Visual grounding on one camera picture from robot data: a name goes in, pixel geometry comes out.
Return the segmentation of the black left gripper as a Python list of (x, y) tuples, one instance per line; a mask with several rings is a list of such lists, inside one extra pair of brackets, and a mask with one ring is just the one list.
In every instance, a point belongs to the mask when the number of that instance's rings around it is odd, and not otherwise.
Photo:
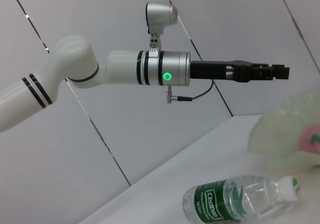
[(288, 80), (289, 67), (247, 61), (191, 61), (190, 78), (207, 80), (230, 80), (245, 83), (251, 80)]

